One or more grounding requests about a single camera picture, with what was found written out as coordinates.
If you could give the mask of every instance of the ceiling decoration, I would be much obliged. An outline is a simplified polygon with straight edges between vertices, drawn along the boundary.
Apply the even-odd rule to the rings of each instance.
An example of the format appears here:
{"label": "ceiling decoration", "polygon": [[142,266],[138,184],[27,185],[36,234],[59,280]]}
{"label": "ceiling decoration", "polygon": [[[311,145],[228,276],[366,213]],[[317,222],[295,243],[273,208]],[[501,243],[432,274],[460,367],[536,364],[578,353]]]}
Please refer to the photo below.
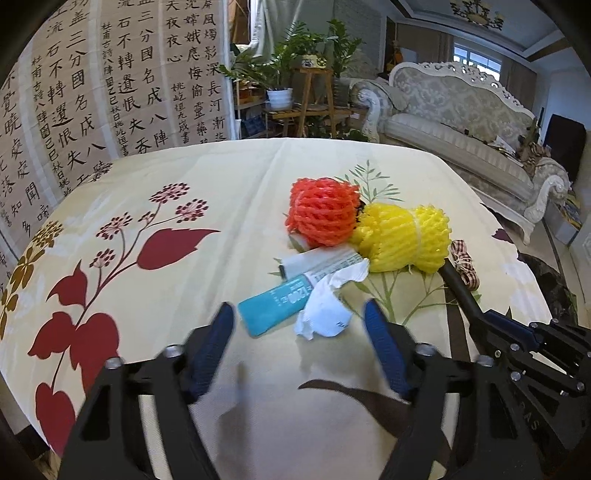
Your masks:
{"label": "ceiling decoration", "polygon": [[470,23],[494,30],[502,30],[505,18],[499,12],[491,17],[491,6],[480,0],[450,0],[454,15],[465,18]]}

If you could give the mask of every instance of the orange foam fruit net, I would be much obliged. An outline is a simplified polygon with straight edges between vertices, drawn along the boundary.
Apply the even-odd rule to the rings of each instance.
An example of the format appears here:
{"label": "orange foam fruit net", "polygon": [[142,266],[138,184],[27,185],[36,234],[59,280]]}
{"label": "orange foam fruit net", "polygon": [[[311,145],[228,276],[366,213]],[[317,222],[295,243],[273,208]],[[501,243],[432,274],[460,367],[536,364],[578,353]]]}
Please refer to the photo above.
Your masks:
{"label": "orange foam fruit net", "polygon": [[298,179],[291,187],[289,233],[302,234],[310,247],[346,242],[355,228],[359,187],[330,178]]}

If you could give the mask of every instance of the checkered ribbon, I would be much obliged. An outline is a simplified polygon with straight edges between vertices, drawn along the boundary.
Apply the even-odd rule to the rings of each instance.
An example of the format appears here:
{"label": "checkered ribbon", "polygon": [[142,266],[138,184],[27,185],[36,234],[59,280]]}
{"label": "checkered ribbon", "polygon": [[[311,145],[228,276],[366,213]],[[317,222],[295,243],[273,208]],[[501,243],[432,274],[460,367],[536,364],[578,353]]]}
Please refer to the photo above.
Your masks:
{"label": "checkered ribbon", "polygon": [[462,281],[466,284],[468,290],[476,290],[480,286],[480,279],[478,279],[476,270],[474,270],[472,257],[468,255],[466,242],[464,240],[454,240],[450,249],[453,261],[456,264],[456,271],[460,274]]}

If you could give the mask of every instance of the blue gripper pad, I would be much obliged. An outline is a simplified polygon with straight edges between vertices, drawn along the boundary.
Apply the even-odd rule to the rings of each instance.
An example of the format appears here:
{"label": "blue gripper pad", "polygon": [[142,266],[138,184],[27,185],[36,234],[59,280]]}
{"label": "blue gripper pad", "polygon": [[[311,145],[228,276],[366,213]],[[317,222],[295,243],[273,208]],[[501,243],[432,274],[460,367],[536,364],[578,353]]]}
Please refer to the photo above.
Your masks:
{"label": "blue gripper pad", "polygon": [[406,381],[406,365],[396,341],[388,330],[388,320],[375,300],[365,304],[365,329],[374,345],[378,360],[390,388],[405,397],[410,389]]}
{"label": "blue gripper pad", "polygon": [[222,303],[197,354],[190,361],[191,386],[194,398],[205,395],[212,383],[234,328],[234,309]]}
{"label": "blue gripper pad", "polygon": [[510,338],[515,339],[515,343],[520,343],[526,351],[537,352],[539,350],[540,342],[535,338],[533,329],[527,325],[523,325],[494,310],[485,312],[484,318],[491,326],[496,327]]}

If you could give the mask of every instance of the sofa armrest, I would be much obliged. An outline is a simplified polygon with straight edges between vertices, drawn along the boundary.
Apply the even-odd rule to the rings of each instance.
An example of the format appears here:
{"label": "sofa armrest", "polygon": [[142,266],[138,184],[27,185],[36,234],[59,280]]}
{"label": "sofa armrest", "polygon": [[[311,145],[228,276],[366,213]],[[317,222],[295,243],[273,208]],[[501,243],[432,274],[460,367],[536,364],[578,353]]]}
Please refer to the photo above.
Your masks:
{"label": "sofa armrest", "polygon": [[381,123],[390,118],[395,111],[388,95],[377,85],[361,80],[352,84],[349,99],[353,105],[369,108],[362,132],[372,143],[379,143]]}
{"label": "sofa armrest", "polygon": [[524,216],[532,223],[542,220],[548,205],[548,199],[558,203],[564,203],[566,194],[569,192],[569,174],[564,167],[551,158],[542,158],[535,167],[534,195]]}

